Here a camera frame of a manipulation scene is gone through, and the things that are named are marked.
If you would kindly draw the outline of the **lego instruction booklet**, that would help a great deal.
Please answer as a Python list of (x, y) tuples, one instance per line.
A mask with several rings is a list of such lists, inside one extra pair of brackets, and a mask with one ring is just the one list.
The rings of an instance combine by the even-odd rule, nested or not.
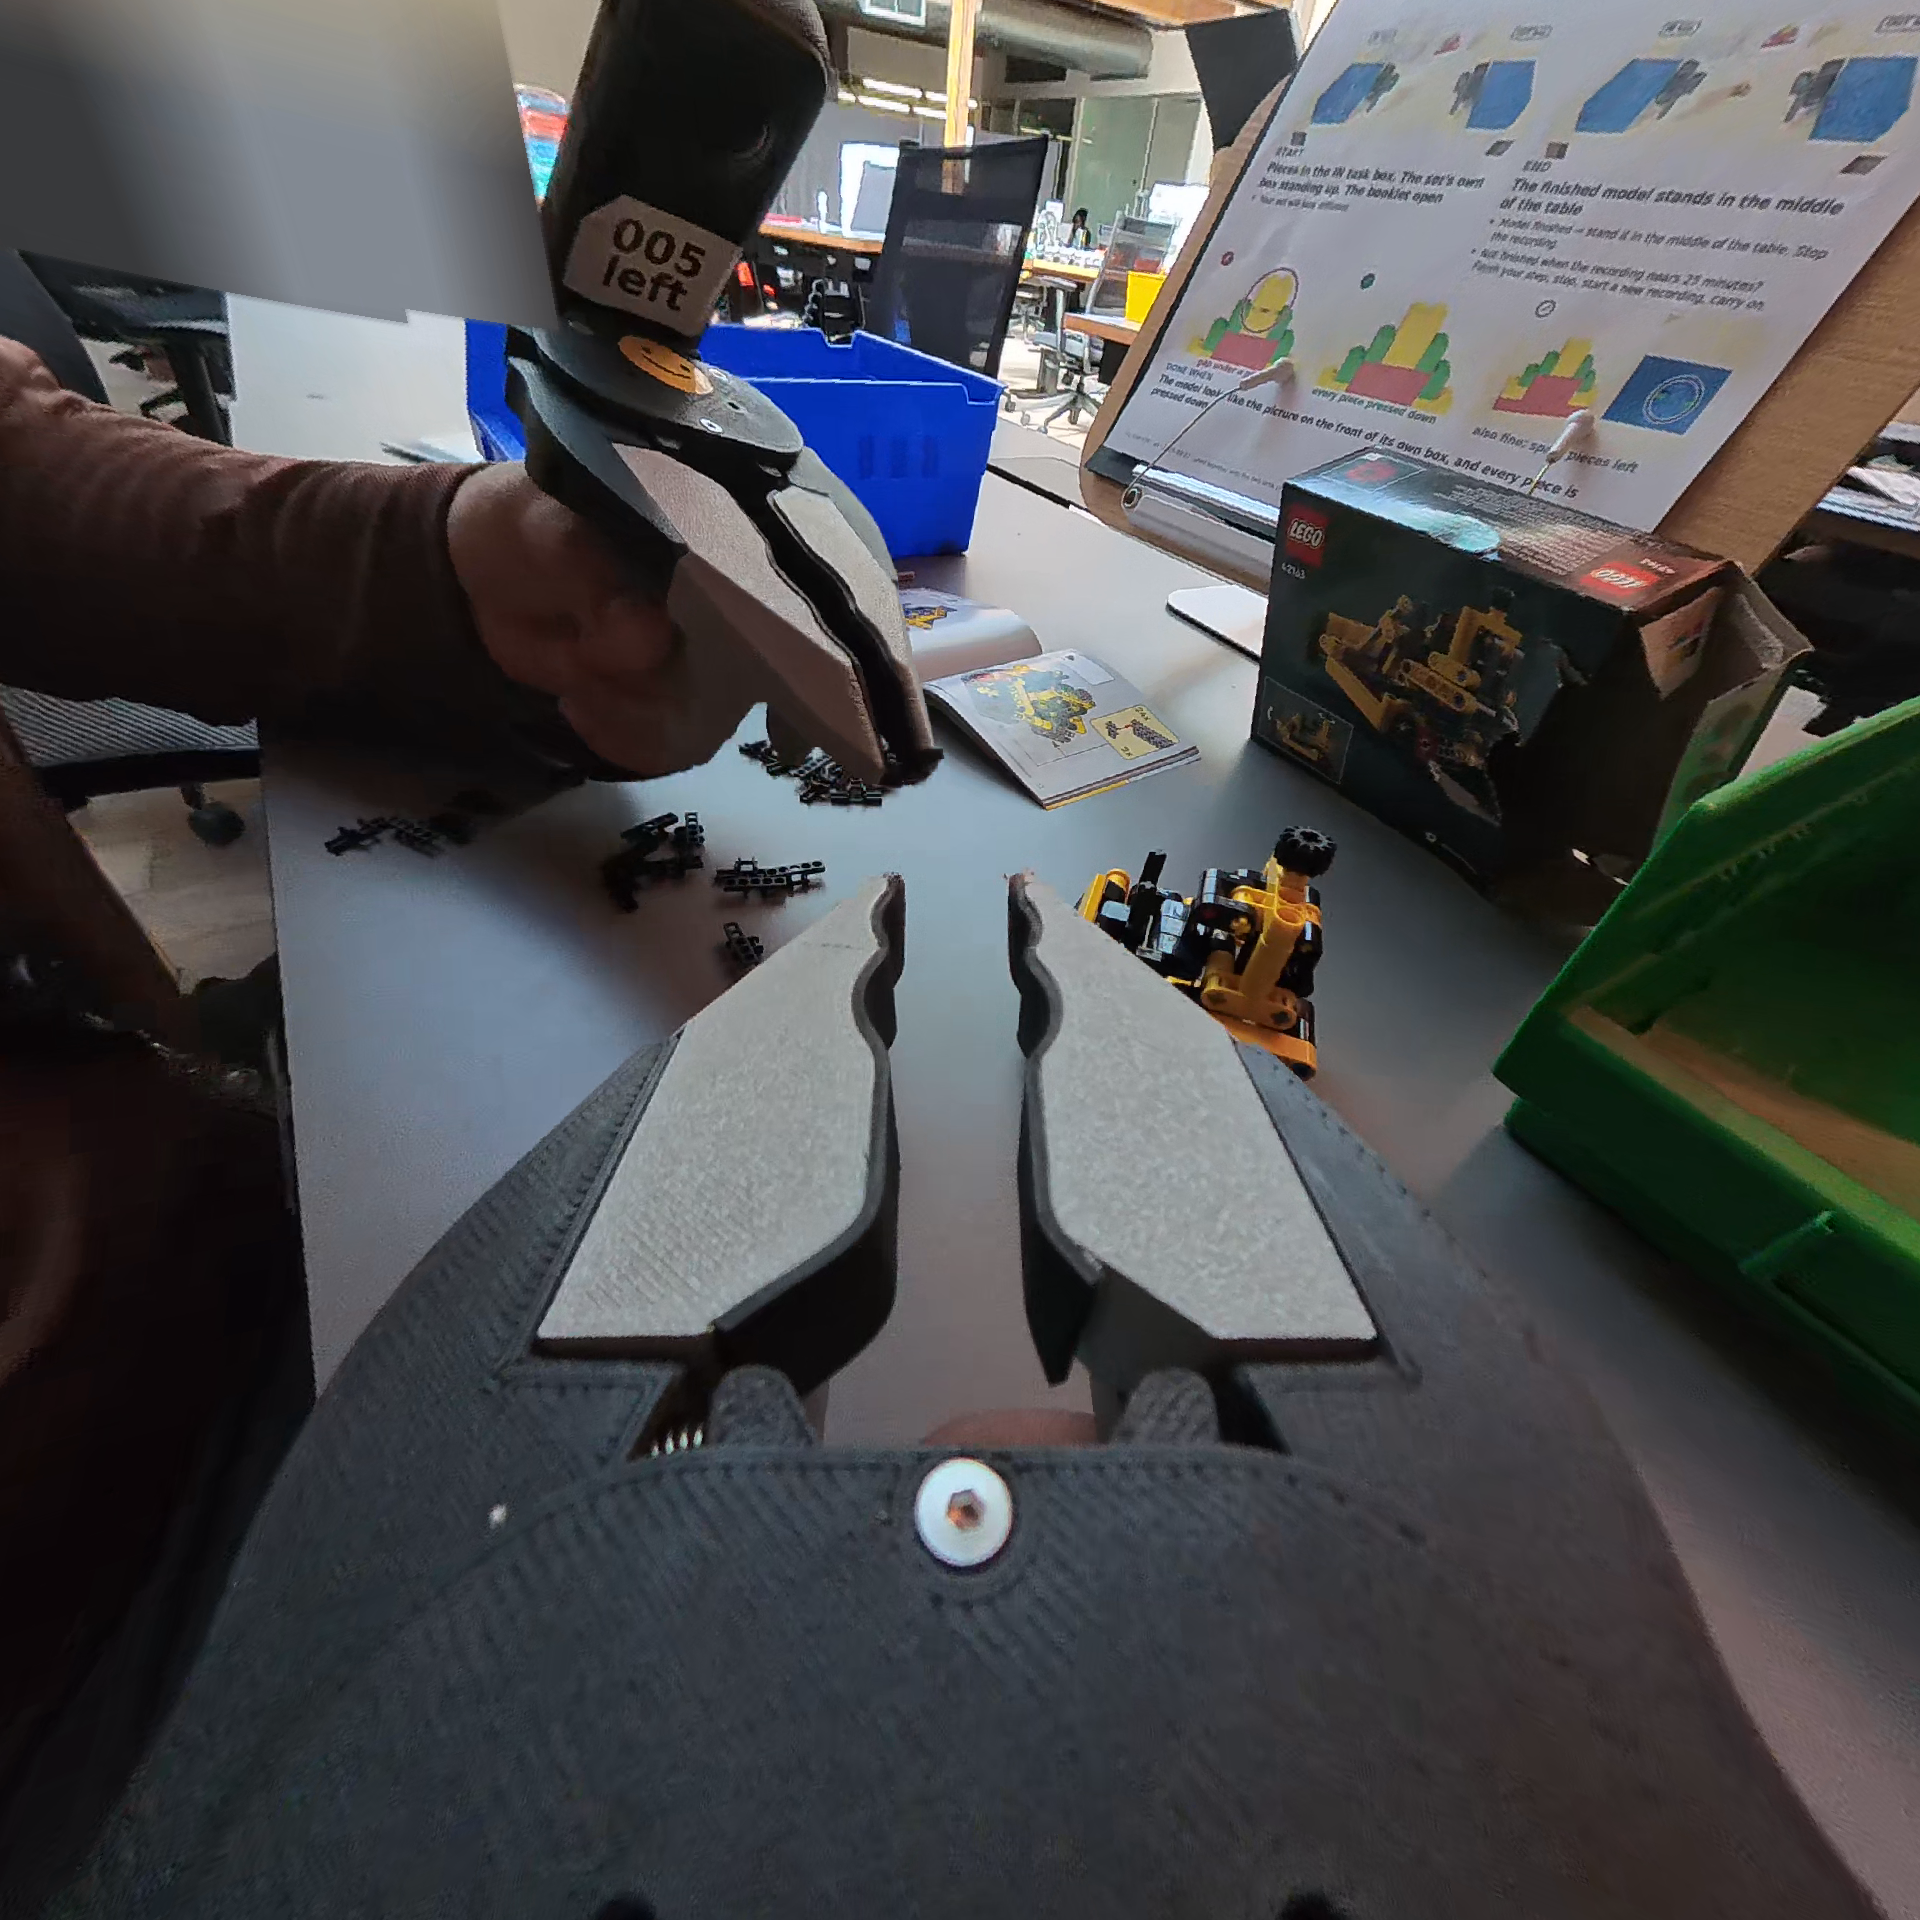
[(1019, 612), (918, 585), (901, 603), (931, 711), (1044, 808), (1198, 761), (1134, 682), (1044, 651)]

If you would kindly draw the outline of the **person's left hand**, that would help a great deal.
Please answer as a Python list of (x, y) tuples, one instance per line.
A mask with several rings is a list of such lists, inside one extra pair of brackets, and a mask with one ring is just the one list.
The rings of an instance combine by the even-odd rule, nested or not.
[(522, 466), (473, 466), (451, 500), (448, 552), (475, 636), (508, 680), (633, 778), (706, 764), (756, 691), (678, 631), (586, 519)]

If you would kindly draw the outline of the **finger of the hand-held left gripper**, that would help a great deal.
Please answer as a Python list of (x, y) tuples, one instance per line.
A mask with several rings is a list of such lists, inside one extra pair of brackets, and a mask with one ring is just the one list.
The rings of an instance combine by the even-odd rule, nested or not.
[[(805, 491), (793, 510), (777, 511), (789, 532), (825, 538), (827, 585), (854, 595), (854, 638), (827, 627), (717, 479), (661, 449), (615, 445), (615, 455), (682, 541), (667, 594), (676, 627), (690, 644), (719, 653), (723, 676), (760, 701), (771, 725), (864, 778), (883, 778), (888, 745), (871, 686), (894, 688), (894, 579), (850, 520)], [(858, 664), (855, 638), (876, 643), (876, 667)]]
[(767, 494), (767, 546), (825, 631), (793, 668), (804, 729), (867, 778), (928, 779), (944, 751), (872, 516), (840, 479), (793, 475)]

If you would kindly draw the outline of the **grey office chair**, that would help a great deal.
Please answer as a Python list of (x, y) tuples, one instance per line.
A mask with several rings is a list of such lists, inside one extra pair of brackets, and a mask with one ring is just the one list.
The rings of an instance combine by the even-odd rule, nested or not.
[(1068, 315), (1041, 351), (1041, 370), (1053, 384), (1020, 412), (1020, 423), (1040, 433), (1063, 427), (1069, 434), (1090, 428), (1117, 378), (1134, 331), (1128, 323), (1100, 315)]

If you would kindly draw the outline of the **green plastic bin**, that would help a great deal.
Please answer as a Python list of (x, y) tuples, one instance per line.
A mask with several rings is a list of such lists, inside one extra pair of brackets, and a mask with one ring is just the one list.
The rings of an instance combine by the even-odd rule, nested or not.
[(1918, 1410), (1918, 703), (1678, 819), (1500, 1051), (1506, 1130)]

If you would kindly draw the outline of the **blue plastic bin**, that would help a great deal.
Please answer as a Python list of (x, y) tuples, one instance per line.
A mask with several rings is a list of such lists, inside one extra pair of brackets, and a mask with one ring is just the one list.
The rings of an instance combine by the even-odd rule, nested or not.
[(518, 457), (531, 479), (557, 466), (559, 501), (608, 539), (642, 539), (639, 492), (670, 510), (670, 529), (690, 529), (678, 494), (661, 491), (665, 463), (726, 486), (777, 554), (797, 554), (804, 533), (825, 529), (827, 510), (883, 565), (958, 554), (974, 539), (1002, 406), (1002, 385), (988, 375), (868, 331), (837, 345), (815, 328), (712, 323), (700, 361), (713, 394), (695, 399), (668, 390), (668, 403), (730, 427), (735, 440), (749, 431), (749, 415), (777, 409), (802, 436), (804, 453), (777, 470), (728, 449), (696, 423), (665, 423), (659, 434), (610, 427), (615, 444), (661, 453), (636, 475), (615, 453), (598, 453), (582, 466), (543, 425), (533, 447), (525, 444), (511, 405), (518, 394), (511, 361), (527, 351), (529, 339), (503, 323), (466, 323), (468, 418), (475, 441), (493, 459)]

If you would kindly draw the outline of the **white monitor stand base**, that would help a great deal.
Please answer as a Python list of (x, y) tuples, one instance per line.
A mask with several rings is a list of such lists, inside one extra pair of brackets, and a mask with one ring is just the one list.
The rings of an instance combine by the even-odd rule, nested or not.
[(1242, 585), (1190, 585), (1168, 594), (1167, 610), (1249, 659), (1261, 659), (1267, 595)]

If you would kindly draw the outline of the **black mesh office chair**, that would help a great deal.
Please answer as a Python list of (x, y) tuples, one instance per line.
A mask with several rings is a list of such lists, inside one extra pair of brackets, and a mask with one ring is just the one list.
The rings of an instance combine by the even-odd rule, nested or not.
[(862, 329), (994, 378), (1049, 157), (1049, 135), (970, 147), (903, 142)]

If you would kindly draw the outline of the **yellow lego bulldozer model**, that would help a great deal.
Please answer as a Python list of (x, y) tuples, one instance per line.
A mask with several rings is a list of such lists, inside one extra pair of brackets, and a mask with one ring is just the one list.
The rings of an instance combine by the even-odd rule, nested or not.
[(1291, 825), (1261, 867), (1209, 867), (1183, 893), (1163, 877), (1167, 852), (1149, 850), (1139, 874), (1096, 874), (1078, 911), (1237, 1042), (1312, 1079), (1324, 955), (1319, 882), (1334, 861), (1330, 836)]

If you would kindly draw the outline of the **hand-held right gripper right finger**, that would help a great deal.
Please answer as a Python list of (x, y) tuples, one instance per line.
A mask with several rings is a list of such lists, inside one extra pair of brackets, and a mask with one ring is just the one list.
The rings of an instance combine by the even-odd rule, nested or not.
[(1044, 1375), (1362, 1361), (1380, 1330), (1243, 1048), (1044, 881), (1008, 881), (1022, 1306)]

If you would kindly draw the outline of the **person's torso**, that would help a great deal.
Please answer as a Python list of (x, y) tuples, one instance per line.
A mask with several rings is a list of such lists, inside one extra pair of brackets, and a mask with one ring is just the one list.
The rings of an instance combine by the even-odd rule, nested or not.
[(4, 727), (2, 1871), (28, 1916), (193, 1663), (308, 1405), (267, 1090)]

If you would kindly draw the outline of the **pile of black track links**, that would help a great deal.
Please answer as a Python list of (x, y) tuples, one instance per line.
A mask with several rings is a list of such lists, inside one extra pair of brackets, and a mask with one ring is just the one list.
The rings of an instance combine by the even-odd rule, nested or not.
[(785, 756), (767, 738), (745, 740), (738, 745), (738, 751), (767, 778), (785, 779), (793, 786), (802, 803), (878, 808), (892, 795), (919, 784), (897, 762), (888, 762), (883, 778), (868, 779), (824, 750)]

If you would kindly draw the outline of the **wooden board with instruction sheet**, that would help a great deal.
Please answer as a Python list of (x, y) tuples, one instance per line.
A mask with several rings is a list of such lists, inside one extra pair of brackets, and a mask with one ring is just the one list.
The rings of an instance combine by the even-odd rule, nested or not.
[(1917, 390), (1917, 5), (1334, 5), (1082, 455), (1231, 560), (1405, 453), (1757, 570)]

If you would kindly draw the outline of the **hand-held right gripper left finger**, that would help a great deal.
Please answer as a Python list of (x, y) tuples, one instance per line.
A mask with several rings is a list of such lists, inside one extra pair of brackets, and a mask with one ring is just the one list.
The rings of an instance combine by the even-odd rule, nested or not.
[(819, 1390), (892, 1314), (905, 882), (871, 877), (689, 1019), (572, 1229), (537, 1343)]

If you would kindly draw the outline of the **lego set box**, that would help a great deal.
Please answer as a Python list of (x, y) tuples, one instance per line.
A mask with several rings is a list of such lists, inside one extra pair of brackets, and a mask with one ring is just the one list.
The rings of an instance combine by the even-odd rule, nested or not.
[(1628, 878), (1803, 631), (1739, 564), (1399, 453), (1283, 485), (1255, 741), (1488, 893)]

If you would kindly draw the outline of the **person's left forearm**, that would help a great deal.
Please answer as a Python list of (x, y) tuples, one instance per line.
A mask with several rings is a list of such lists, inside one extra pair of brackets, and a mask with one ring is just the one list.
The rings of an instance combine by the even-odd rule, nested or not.
[(508, 732), (448, 548), (468, 475), (220, 447), (4, 341), (4, 686), (210, 725)]

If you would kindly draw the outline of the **dark office chair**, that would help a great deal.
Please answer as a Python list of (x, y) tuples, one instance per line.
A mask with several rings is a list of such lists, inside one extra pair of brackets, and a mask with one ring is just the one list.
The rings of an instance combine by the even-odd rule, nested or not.
[(107, 390), (87, 345), (107, 345), (115, 365), (159, 384), (159, 394), (139, 403), (148, 420), (179, 403), (183, 431), (231, 444), (224, 292), (4, 251), (2, 335), (32, 350), (62, 387), (94, 400), (107, 400)]

